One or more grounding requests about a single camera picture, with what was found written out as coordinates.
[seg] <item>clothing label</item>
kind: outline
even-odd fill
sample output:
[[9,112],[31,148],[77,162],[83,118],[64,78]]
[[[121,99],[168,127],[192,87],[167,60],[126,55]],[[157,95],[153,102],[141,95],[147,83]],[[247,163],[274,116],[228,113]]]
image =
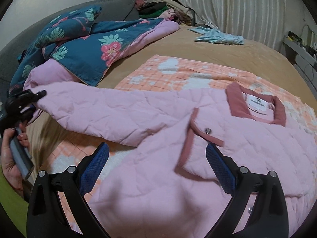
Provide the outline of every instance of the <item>clothing label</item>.
[[247,104],[261,111],[266,111],[268,108],[268,102],[249,94],[247,94]]

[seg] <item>snap button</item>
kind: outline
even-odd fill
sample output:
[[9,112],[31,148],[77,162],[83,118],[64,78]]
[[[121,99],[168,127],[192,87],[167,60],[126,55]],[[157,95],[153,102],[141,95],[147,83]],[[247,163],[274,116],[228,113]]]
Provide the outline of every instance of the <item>snap button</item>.
[[205,134],[210,134],[211,133],[211,130],[209,128],[206,128],[205,129]]

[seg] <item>pile of clothes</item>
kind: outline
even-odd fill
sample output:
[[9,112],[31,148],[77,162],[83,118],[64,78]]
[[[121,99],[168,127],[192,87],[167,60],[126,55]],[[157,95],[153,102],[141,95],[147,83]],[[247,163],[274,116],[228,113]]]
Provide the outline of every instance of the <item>pile of clothes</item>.
[[159,0],[151,3],[147,0],[137,0],[136,8],[142,19],[168,18],[178,24],[191,25],[194,17],[193,11],[178,0]]

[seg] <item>white curtain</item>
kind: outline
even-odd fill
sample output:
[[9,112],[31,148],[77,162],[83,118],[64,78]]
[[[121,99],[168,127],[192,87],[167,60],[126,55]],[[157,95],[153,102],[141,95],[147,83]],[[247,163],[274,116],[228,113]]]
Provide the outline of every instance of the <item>white curtain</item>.
[[196,23],[279,50],[284,35],[286,0],[180,0],[196,13]]

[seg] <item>tan bed sheet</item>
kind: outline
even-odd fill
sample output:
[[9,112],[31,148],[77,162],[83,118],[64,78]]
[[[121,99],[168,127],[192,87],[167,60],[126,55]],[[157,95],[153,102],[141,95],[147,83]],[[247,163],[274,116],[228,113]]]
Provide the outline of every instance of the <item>tan bed sheet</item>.
[[[121,80],[152,56],[165,55],[251,72],[300,97],[302,102],[312,107],[315,112],[317,111],[317,101],[305,81],[292,64],[277,51],[251,40],[246,40],[245,45],[241,46],[197,43],[194,42],[197,36],[199,34],[189,31],[187,26],[182,26],[179,31],[148,45],[130,57],[115,62],[98,87],[115,88]],[[42,113],[27,128],[35,165],[33,177],[67,133],[68,131],[47,113]]]

